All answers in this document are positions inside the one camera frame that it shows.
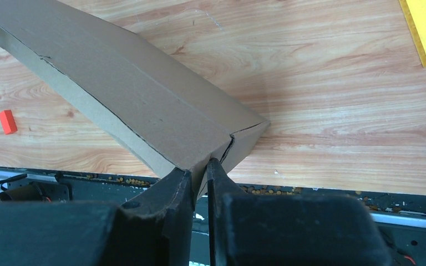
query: wood grain surface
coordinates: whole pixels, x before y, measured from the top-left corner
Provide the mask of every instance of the wood grain surface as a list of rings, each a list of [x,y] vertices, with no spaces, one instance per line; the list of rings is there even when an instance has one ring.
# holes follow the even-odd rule
[[[64,0],[272,121],[237,182],[426,195],[426,69],[397,0]],[[154,174],[0,49],[0,166]]]

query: cardboard box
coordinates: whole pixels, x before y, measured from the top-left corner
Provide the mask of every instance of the cardboard box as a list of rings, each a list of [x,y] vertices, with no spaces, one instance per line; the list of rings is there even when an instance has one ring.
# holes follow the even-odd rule
[[[244,159],[269,122],[137,34],[54,0],[0,0],[0,47],[158,176]]]

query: small red object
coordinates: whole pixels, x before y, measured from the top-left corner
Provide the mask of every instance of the small red object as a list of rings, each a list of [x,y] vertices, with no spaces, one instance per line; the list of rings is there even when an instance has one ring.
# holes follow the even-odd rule
[[[16,122],[10,110],[0,112],[0,120],[4,134],[9,135],[17,131]]]

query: red wire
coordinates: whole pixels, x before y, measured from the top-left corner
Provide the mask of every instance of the red wire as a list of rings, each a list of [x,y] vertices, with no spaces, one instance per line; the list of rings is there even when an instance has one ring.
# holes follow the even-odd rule
[[[404,257],[405,257],[406,259],[410,260],[410,262],[412,262],[412,264],[416,265],[416,264],[415,264],[415,261],[414,261],[414,259],[413,259],[413,258],[411,258],[411,257],[409,257],[409,256],[407,256],[407,255],[404,255]]]

